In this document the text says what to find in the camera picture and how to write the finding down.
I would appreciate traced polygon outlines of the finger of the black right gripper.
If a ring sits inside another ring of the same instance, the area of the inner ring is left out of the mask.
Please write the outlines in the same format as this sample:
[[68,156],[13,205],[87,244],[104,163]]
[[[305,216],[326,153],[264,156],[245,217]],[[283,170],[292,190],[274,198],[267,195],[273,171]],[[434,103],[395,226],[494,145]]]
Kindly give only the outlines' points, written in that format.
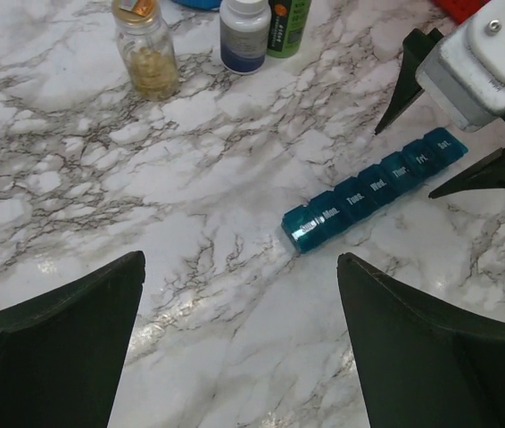
[[505,148],[500,148],[434,189],[429,198],[469,190],[505,189]]
[[397,120],[424,92],[416,80],[416,71],[436,44],[443,39],[438,29],[427,34],[413,29],[402,42],[402,65],[394,87],[392,99],[379,120],[375,134],[379,135]]

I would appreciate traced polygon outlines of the green pill bottle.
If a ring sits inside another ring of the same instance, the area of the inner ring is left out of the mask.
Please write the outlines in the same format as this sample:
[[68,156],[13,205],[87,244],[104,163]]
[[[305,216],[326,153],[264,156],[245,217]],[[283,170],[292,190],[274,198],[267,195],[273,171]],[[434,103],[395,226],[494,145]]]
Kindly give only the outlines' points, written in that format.
[[269,56],[289,58],[298,52],[310,6],[311,0],[269,0]]

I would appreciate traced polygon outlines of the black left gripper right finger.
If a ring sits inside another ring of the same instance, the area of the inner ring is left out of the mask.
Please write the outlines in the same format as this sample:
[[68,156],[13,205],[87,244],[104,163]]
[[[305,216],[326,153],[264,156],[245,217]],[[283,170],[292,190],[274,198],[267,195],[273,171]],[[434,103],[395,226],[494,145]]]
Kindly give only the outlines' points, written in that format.
[[337,261],[373,427],[505,427],[505,323],[460,309],[353,253]]

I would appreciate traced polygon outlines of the teal weekly pill organizer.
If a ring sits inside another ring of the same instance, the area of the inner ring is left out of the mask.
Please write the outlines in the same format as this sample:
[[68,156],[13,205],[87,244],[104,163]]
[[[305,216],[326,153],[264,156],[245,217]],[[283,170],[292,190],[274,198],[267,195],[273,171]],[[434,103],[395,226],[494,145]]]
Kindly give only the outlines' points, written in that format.
[[282,217],[282,229],[299,253],[312,251],[423,185],[467,153],[468,148],[447,129],[436,128],[288,211]]

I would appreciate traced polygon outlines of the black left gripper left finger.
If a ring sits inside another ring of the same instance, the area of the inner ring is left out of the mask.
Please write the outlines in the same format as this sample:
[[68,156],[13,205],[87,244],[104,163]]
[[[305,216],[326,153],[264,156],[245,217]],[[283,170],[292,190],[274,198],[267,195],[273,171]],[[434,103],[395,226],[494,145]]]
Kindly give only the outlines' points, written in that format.
[[0,310],[0,427],[107,426],[144,281],[132,251]]

